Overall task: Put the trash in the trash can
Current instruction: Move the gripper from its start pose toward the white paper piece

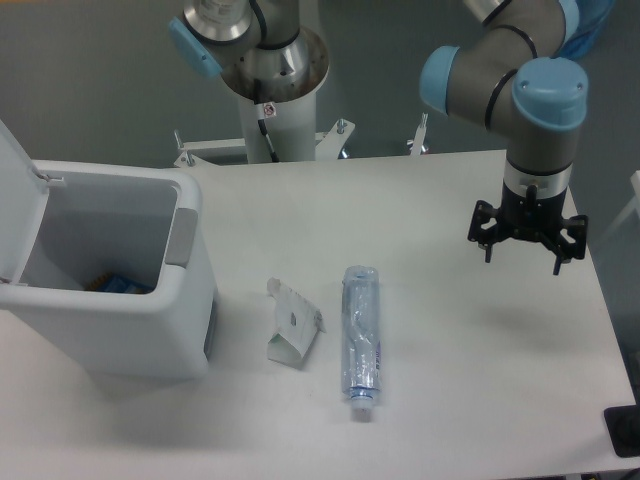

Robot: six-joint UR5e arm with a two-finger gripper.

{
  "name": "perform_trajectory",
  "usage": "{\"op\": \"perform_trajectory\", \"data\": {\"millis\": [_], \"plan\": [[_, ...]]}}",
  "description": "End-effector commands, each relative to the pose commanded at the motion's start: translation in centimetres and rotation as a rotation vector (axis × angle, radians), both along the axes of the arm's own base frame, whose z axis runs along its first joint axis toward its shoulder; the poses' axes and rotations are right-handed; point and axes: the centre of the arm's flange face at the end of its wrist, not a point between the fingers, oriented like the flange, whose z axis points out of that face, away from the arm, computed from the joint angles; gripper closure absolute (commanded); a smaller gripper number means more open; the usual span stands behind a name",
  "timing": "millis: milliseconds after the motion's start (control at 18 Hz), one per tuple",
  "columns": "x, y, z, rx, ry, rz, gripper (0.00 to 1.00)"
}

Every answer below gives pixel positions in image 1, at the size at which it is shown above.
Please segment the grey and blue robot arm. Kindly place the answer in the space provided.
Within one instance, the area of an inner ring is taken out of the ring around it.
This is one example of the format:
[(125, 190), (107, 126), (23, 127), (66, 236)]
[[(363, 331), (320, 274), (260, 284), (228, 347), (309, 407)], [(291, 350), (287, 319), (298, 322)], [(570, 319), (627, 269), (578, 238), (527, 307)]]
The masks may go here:
[[(588, 219), (563, 216), (588, 78), (560, 56), (579, 26), (573, 1), (471, 1), (485, 27), (468, 51), (443, 46), (426, 60), (419, 94), (431, 108), (508, 141), (501, 202), (478, 201), (468, 237), (484, 251), (507, 239), (542, 244), (557, 265), (586, 253)], [(188, 1), (168, 25), (184, 61), (221, 77), (242, 115), (252, 163), (337, 156), (336, 134), (316, 136), (316, 92), (326, 46), (296, 1)]]

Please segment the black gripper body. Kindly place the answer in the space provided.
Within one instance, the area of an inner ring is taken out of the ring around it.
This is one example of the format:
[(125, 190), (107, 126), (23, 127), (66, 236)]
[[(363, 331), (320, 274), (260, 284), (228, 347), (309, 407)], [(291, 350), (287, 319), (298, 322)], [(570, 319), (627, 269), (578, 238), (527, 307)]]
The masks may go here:
[(566, 191), (540, 199), (535, 193), (520, 194), (503, 185), (498, 214), (500, 240), (516, 240), (555, 245), (562, 225)]

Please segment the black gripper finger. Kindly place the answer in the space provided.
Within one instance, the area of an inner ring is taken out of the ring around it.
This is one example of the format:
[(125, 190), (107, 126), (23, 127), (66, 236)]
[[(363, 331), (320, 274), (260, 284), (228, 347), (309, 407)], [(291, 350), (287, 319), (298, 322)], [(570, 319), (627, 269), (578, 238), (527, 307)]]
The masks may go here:
[(495, 244), (505, 240), (502, 212), (484, 200), (475, 204), (468, 232), (468, 240), (484, 251), (484, 261), (490, 263)]
[(588, 216), (559, 217), (550, 228), (542, 232), (542, 243), (555, 256), (553, 274), (558, 275), (564, 264), (583, 260), (586, 254)]

